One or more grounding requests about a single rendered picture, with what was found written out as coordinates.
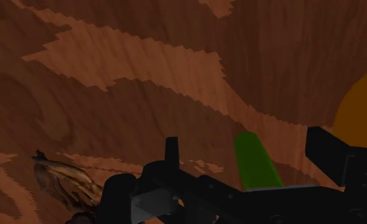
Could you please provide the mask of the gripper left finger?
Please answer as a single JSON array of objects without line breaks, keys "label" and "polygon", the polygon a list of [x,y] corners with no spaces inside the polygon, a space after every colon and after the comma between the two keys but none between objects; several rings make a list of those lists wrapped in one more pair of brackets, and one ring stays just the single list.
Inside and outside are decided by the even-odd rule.
[{"label": "gripper left finger", "polygon": [[142,175],[117,174],[105,182],[96,224],[140,224],[158,218],[164,224],[202,224],[192,175],[179,168],[177,137],[165,140],[163,160],[148,163]]}]

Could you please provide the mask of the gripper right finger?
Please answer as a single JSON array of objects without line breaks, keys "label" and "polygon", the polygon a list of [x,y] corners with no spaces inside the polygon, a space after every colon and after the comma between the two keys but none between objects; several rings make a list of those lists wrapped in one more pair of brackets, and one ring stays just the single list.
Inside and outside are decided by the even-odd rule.
[{"label": "gripper right finger", "polygon": [[367,148],[350,146],[321,127],[309,127],[306,157],[344,193],[367,205]]}]

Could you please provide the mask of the orange round object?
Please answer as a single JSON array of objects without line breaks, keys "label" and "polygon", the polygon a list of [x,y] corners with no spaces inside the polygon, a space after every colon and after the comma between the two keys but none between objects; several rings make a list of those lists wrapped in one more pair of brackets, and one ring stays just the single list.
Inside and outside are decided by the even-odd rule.
[{"label": "orange round object", "polygon": [[332,133],[349,145],[367,148],[367,74],[353,84],[341,101]]}]

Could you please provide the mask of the brown striped figure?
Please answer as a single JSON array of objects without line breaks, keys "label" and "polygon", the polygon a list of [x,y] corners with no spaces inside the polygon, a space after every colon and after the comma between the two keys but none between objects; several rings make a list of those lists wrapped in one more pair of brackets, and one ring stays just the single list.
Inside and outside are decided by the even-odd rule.
[{"label": "brown striped figure", "polygon": [[84,170],[47,159],[39,150],[32,157],[34,175],[42,192],[61,202],[73,216],[65,224],[97,224],[103,187]]}]

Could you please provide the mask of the green cylinder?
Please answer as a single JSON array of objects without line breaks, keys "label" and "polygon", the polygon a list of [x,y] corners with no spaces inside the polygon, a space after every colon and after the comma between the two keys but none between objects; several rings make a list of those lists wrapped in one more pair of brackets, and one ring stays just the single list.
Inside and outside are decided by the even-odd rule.
[{"label": "green cylinder", "polygon": [[240,133],[234,139],[234,148],[245,191],[284,186],[270,156],[255,133]]}]

